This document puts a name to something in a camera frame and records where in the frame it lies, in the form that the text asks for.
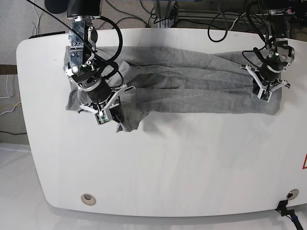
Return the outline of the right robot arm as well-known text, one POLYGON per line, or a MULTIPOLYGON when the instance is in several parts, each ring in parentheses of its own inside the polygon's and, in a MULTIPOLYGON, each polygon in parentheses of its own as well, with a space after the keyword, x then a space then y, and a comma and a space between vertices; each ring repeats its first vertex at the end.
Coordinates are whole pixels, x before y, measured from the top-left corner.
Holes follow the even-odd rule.
POLYGON ((120 96, 132 89, 124 82, 118 64, 115 62, 123 47, 122 33, 110 19, 101 16, 99 0, 70 0, 67 18, 72 20, 69 31, 64 70, 71 84, 68 110, 90 112, 98 124, 109 121, 125 121, 120 96), (98 55, 96 42, 98 32, 92 22, 99 19, 112 25, 119 38, 116 53, 109 59, 98 55))

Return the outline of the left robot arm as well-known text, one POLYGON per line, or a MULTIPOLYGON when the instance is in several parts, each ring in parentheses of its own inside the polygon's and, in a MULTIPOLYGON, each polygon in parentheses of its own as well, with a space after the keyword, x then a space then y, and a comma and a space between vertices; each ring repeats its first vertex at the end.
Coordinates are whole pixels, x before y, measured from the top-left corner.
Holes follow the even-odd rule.
POLYGON ((284 13, 290 9, 288 0, 255 0, 246 6, 246 17, 250 25, 255 29, 261 40, 264 42, 264 49, 268 50, 267 57, 261 53, 262 49, 242 51, 254 53, 261 62, 257 66, 249 61, 248 65, 240 67, 246 70, 253 78, 253 93, 261 100, 269 102, 273 92, 281 87, 290 88, 290 83, 280 78, 280 74, 293 63, 295 50, 288 44, 287 25, 284 13), (266 35, 260 32, 250 17, 250 9, 258 6, 261 11, 267 11, 266 35))

